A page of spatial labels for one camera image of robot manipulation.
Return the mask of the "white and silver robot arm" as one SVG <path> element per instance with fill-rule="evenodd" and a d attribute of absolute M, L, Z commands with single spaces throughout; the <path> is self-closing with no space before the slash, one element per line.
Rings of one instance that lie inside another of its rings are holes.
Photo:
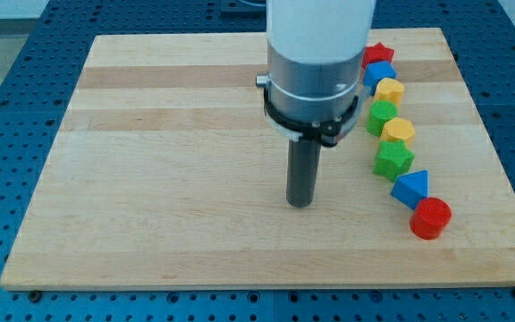
<path fill-rule="evenodd" d="M 375 0 L 267 0 L 267 91 L 273 107 L 304 123 L 351 106 Z"/>

